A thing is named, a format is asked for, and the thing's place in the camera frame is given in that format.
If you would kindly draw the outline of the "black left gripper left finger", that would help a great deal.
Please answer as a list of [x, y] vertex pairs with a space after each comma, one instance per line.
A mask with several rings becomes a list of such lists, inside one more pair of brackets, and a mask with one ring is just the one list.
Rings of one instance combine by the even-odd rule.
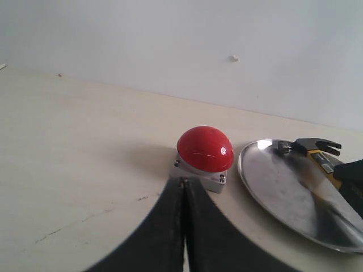
[[170, 178], [135, 231], [87, 271], [183, 271], [184, 180]]

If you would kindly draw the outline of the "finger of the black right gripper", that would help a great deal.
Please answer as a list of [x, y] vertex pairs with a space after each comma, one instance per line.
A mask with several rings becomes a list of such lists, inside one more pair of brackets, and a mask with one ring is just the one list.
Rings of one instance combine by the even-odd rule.
[[362, 160], [336, 165], [334, 178], [340, 181], [362, 183], [362, 165]]

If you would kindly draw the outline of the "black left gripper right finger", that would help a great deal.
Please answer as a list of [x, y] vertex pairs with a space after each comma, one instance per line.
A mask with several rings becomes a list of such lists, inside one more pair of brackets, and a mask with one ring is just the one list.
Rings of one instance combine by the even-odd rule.
[[197, 178], [185, 178], [184, 212], [190, 271], [296, 271], [242, 234]]

